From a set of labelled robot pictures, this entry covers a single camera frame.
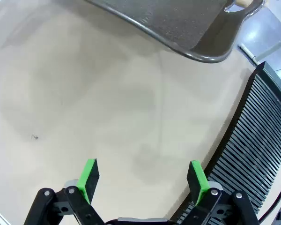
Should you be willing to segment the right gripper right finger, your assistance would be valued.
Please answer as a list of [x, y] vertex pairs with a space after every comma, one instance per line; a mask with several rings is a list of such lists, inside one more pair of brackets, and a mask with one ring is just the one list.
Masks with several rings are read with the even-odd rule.
[[199, 161], [189, 163], [187, 182], [192, 209], [177, 225], [207, 225], [217, 220], [223, 225], [258, 225], [259, 220], [245, 190], [227, 193], [220, 183], [211, 186]]

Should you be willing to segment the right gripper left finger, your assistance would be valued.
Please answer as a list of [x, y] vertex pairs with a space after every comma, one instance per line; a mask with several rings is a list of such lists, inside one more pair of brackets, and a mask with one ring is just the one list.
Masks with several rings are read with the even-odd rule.
[[96, 159], [89, 159], [75, 185], [55, 192], [42, 188], [27, 214], [25, 225], [58, 225], [64, 216], [73, 215], [80, 225], [104, 225], [91, 201], [99, 180]]

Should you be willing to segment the person's left hand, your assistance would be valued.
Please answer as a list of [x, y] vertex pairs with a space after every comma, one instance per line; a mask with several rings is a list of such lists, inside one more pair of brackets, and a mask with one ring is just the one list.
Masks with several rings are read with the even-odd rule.
[[252, 3], [252, 0], [235, 0], [235, 4], [239, 7], [246, 8]]

